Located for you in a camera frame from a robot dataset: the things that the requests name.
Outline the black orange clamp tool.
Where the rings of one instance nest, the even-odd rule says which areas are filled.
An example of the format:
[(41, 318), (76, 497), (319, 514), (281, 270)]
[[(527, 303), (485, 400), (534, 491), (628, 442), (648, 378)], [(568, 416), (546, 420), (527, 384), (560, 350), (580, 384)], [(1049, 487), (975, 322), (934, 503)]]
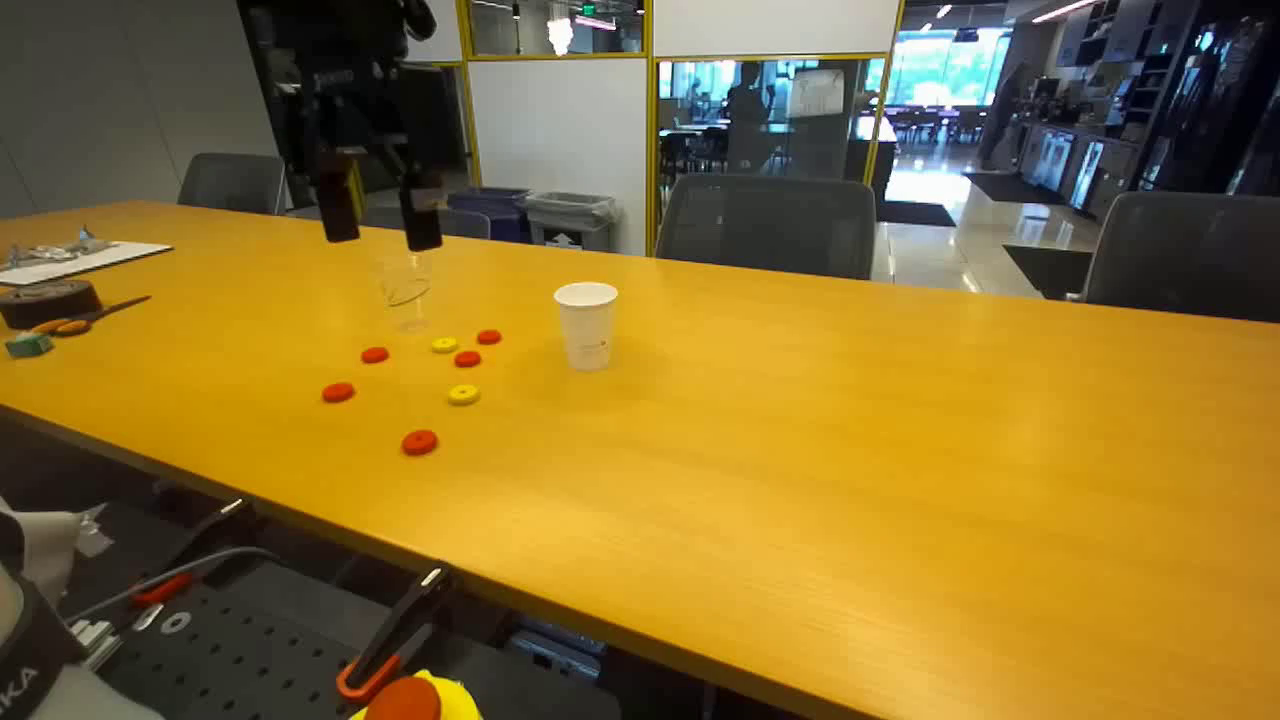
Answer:
[(343, 702), (370, 702), (407, 657), (420, 647), (423, 606), (442, 593), (443, 567), (430, 567), (392, 612), (376, 625), (371, 639), (336, 672), (336, 695)]

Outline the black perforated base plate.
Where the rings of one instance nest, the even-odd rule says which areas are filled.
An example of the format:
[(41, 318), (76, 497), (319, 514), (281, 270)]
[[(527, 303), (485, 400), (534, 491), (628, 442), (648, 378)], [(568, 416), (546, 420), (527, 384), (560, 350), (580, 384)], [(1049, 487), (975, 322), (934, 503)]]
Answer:
[[(259, 565), (178, 596), (101, 675), (165, 720), (348, 720), (336, 675), (386, 614), (376, 601)], [(623, 720), (603, 688), (432, 625), (407, 665), (458, 679), (479, 720)]]

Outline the black tape roll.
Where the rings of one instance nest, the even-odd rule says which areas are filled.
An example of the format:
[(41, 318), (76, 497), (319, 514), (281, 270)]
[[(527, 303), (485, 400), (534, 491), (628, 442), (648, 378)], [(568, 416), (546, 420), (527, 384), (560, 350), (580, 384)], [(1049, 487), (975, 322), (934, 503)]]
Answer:
[(86, 314), (97, 308), (101, 308), (101, 294), (87, 279), (50, 279), (50, 283), (12, 286), (0, 294), (0, 318), (7, 329), (36, 329), (45, 318)]

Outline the small green object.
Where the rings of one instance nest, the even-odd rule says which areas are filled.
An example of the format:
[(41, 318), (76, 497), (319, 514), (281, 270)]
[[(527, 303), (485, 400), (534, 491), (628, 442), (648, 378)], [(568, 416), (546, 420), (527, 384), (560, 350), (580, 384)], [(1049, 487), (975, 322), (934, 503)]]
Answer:
[(54, 339), (41, 335), (41, 330), (16, 330), (16, 335), (6, 339), (6, 349), (7, 349), (12, 359), (33, 359), (33, 356), (54, 350)]

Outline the white paper cup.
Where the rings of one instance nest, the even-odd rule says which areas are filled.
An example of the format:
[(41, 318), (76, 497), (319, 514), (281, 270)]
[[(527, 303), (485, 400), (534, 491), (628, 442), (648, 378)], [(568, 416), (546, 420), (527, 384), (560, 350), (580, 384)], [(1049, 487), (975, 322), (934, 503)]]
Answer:
[(563, 329), (568, 365), (590, 371), (612, 359), (612, 308), (619, 298), (615, 283), (572, 279), (552, 293)]

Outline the yellow red emergency stop button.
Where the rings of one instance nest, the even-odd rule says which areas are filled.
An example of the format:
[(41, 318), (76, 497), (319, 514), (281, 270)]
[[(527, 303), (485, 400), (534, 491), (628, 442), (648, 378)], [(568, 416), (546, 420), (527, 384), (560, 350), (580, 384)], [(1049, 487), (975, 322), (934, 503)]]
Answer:
[(485, 710), (461, 679), (414, 672), (386, 684), (353, 720), (485, 720)]

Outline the white paper sheet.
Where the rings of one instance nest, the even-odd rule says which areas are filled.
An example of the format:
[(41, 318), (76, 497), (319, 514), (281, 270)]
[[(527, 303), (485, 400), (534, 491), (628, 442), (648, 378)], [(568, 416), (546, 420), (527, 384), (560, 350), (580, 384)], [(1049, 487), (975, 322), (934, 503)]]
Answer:
[(33, 261), (6, 269), (0, 283), (7, 286), (33, 286), (45, 279), (64, 279), (64, 276), (80, 276), (80, 270), (97, 270), (97, 269), (111, 269), (111, 264), (133, 264), (133, 261), (148, 261), (171, 251), (171, 243), (153, 243), (153, 240), (104, 240), (94, 251), (72, 251), (72, 246), (50, 246), (36, 251)]

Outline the orange handled scissors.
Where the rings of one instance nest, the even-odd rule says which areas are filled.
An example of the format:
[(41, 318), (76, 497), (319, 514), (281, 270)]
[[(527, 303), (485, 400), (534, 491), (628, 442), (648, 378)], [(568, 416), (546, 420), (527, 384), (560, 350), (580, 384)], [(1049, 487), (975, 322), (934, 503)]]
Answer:
[(133, 298), (122, 298), (122, 303), (104, 303), (104, 308), (86, 312), (86, 314), (45, 318), (45, 322), (36, 322), (36, 330), (41, 330), (41, 335), (86, 335), (86, 330), (94, 330), (104, 314), (123, 312), (123, 308), (137, 308), (137, 303), (144, 303), (144, 298), (153, 298), (153, 294), (133, 294)]

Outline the grey office chair right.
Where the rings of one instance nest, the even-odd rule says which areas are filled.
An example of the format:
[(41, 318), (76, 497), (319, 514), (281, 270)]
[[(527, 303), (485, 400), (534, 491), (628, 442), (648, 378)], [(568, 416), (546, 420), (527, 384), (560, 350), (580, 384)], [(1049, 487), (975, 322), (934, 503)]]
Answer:
[(1280, 195), (1125, 190), (1106, 213), (1079, 294), (1280, 318)]

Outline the clear plastic cup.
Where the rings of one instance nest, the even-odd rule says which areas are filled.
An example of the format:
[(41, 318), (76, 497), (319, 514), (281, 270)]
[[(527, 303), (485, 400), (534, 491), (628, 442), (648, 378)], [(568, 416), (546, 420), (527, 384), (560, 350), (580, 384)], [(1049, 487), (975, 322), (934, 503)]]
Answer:
[(380, 269), (380, 293), (397, 329), (423, 318), (430, 270), (418, 251), (390, 257)]

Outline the red handled screwdriver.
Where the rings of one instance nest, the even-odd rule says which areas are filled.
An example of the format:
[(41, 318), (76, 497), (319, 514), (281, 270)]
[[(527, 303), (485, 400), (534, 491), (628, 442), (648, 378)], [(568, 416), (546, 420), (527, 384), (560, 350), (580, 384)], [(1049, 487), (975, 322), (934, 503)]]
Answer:
[(171, 575), (171, 579), (155, 579), (155, 583), (137, 587), (137, 593), (122, 596), (122, 601), (101, 601), (101, 603), (76, 612), (72, 618), (129, 625), (129, 618), (137, 618), (137, 614), (144, 614), (153, 606), (165, 606), (167, 601), (186, 596), (191, 583), (198, 583), (191, 572)]

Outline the grey office chair centre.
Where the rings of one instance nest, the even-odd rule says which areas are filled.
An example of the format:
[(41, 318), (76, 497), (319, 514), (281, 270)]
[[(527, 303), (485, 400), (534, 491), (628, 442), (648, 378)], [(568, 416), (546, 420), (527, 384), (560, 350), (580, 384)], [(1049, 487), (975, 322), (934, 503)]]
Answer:
[(874, 276), (877, 195), (851, 180), (706, 171), (672, 189), (669, 261)]

